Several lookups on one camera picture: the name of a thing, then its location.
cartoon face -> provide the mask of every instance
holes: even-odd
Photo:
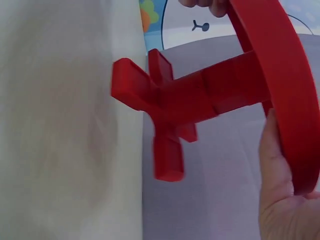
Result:
[[[317,15],[314,10],[311,11],[311,7],[315,9],[316,3],[318,4]],[[319,16],[320,19],[320,0],[282,0],[281,4],[298,34],[315,34],[315,29],[317,29],[317,25],[314,24],[315,18]],[[235,34],[227,16],[216,18],[212,16],[208,8],[197,6],[188,8],[182,6],[177,0],[167,1],[162,22],[163,49],[202,39]]]
[[[163,16],[163,48],[197,40],[236,34],[227,16],[214,17],[208,8],[182,6],[177,0],[168,0]]]

cartoon flower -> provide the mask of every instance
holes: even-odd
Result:
[[[155,24],[159,20],[158,13],[155,12],[155,5],[152,0],[144,0],[140,3],[140,12],[143,32],[146,33],[150,24]]]

red plastic piece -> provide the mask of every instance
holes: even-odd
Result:
[[[156,49],[146,74],[127,58],[113,65],[111,95],[147,112],[155,126],[155,177],[184,176],[179,137],[197,140],[195,123],[256,103],[275,108],[296,195],[313,191],[320,170],[320,111],[307,57],[278,0],[230,0],[228,15],[244,53],[174,80]]]

finger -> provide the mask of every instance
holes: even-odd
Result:
[[[198,0],[197,5],[199,7],[210,7],[213,4],[213,0]]]
[[[213,0],[209,9],[214,16],[221,18],[227,13],[227,4],[227,0]]]
[[[188,8],[193,8],[197,2],[197,0],[179,0],[179,3]]]
[[[273,204],[294,195],[290,167],[283,157],[275,111],[269,111],[259,146],[261,201]]]
[[[304,196],[306,199],[319,199],[320,198],[320,192],[318,191],[314,191],[314,192],[311,192],[311,193],[308,193]]]

hand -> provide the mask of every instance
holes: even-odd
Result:
[[[179,0],[179,2],[189,8],[193,8],[195,5],[209,7],[212,14],[218,18],[227,13],[227,0]]]
[[[275,112],[269,112],[260,147],[262,240],[320,239],[320,194],[295,196],[290,167],[282,155]]]

